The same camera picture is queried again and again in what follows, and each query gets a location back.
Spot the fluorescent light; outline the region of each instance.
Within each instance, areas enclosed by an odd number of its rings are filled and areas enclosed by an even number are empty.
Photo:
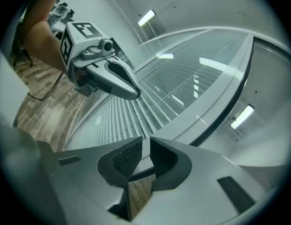
[[[243,112],[236,118],[234,122],[232,122],[231,127],[236,129],[240,124],[242,124],[252,113],[254,112],[254,108],[251,105],[248,105]]]
[[[153,10],[150,10],[147,12],[146,15],[144,15],[142,17],[142,19],[140,19],[140,21],[138,22],[138,25],[141,27],[142,25],[144,25],[147,21],[149,21],[151,18],[153,18],[156,15],[156,13]]]
[[[173,97],[173,99],[176,100],[179,104],[181,104],[182,106],[184,106],[184,103],[183,103],[180,99],[176,98],[173,94],[172,94],[172,97]]]
[[[174,55],[172,53],[164,53],[158,56],[160,59],[174,59]]]

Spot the human arm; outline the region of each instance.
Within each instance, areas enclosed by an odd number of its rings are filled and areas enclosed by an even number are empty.
[[[55,2],[56,0],[31,2],[23,19],[21,43],[29,54],[66,73],[59,51],[60,40],[53,35],[47,23]]]

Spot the white wall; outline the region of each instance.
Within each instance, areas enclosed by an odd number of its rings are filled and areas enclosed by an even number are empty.
[[[255,30],[288,44],[288,38],[264,0],[115,0],[137,25],[154,9],[166,31],[201,26],[233,26]]]
[[[262,129],[236,144],[228,158],[244,166],[279,166],[291,155],[291,98]]]
[[[268,122],[290,96],[291,61],[275,50],[255,43],[248,81],[241,94],[242,102],[254,106],[257,115]]]
[[[200,148],[228,157],[236,148],[236,143],[228,135],[228,133],[216,130],[201,144]]]
[[[113,37],[125,54],[139,46],[133,29],[124,20],[111,0],[61,0],[74,10],[72,19],[92,22],[109,37]]]

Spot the wire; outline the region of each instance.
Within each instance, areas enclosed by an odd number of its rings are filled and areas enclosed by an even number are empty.
[[[35,97],[35,96],[31,95],[30,93],[28,93],[28,95],[29,95],[30,97],[36,99],[36,100],[39,100],[39,101],[44,101],[44,100],[46,100],[46,98],[47,98],[48,96],[50,96],[50,95],[55,91],[55,89],[57,88],[57,85],[58,85],[59,80],[61,79],[62,75],[63,75],[63,73],[61,73],[61,74],[59,75],[58,79],[56,80],[56,82],[54,83],[54,85],[52,86],[52,88],[51,88],[51,89],[50,89],[50,90],[49,90],[49,91],[44,95],[43,98]]]

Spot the camera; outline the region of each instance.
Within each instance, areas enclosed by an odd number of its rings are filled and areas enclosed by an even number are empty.
[[[111,55],[112,45],[113,45],[113,42],[111,40],[102,39],[100,41],[99,47],[102,49],[102,56],[103,57]]]

